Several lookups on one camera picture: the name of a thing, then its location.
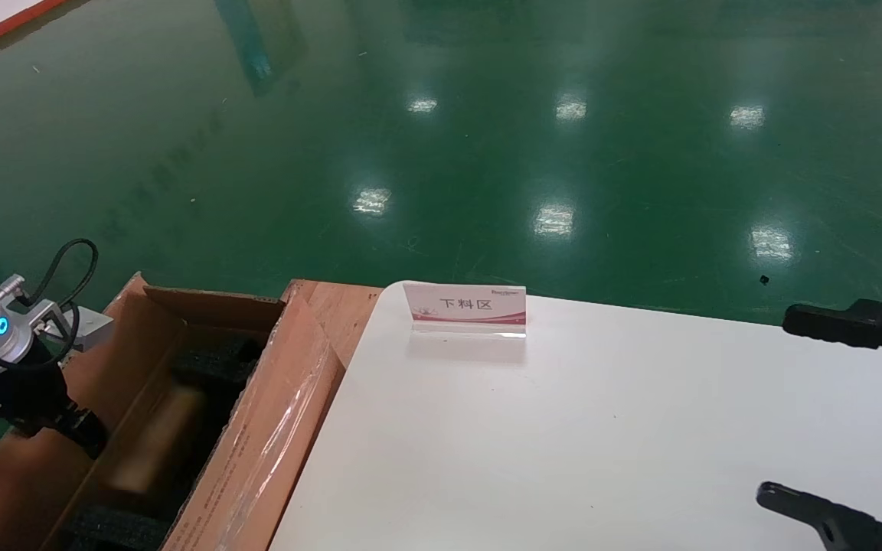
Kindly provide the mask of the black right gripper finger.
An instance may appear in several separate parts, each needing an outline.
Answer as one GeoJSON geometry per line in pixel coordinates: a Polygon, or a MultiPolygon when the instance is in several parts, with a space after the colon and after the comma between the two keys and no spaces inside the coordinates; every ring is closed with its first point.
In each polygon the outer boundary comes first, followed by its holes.
{"type": "Polygon", "coordinates": [[[845,310],[805,304],[788,307],[782,321],[787,334],[850,347],[882,348],[882,302],[860,299],[845,310]]]}
{"type": "Polygon", "coordinates": [[[861,510],[775,482],[757,488],[756,502],[811,527],[826,550],[882,550],[882,522],[861,510]]]}

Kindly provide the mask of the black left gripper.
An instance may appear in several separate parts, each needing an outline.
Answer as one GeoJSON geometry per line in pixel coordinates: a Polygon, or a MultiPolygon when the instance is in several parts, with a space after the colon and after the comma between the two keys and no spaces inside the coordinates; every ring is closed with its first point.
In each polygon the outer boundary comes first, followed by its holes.
{"type": "Polygon", "coordinates": [[[74,410],[59,364],[0,372],[0,419],[27,437],[55,429],[91,460],[107,447],[108,430],[91,410],[74,410]]]}

